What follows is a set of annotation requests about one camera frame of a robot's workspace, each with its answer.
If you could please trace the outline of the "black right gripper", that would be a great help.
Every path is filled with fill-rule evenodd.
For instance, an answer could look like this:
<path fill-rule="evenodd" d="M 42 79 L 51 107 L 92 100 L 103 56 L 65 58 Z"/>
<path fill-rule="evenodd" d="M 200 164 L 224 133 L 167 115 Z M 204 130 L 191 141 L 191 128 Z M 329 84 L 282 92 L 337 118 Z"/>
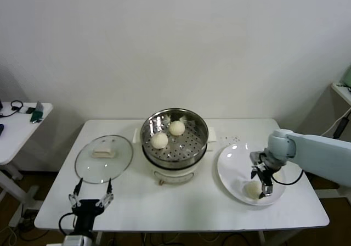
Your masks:
<path fill-rule="evenodd" d="M 254 179 L 256 176 L 260 179 L 262 183 L 262 191 L 259 195 L 259 198 L 270 197 L 273 193 L 273 174 L 275 174 L 277 170 L 267 167 L 264 162 L 253 163 L 253 168 L 251 171 L 250 178 Z"/>

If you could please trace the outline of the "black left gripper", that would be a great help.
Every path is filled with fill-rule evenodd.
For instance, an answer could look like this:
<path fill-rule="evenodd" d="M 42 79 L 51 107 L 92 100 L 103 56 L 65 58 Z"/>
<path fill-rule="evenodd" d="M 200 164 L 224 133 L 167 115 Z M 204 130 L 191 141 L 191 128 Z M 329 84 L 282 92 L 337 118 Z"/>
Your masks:
<path fill-rule="evenodd" d="M 82 235 L 92 237 L 92 230 L 95 218 L 101 215 L 114 199 L 112 193 L 111 178 L 107 185 L 105 195 L 100 199 L 84 199 L 79 200 L 79 193 L 82 186 L 83 178 L 75 186 L 73 193 L 69 194 L 69 201 L 73 214 L 77 217 L 72 235 Z"/>

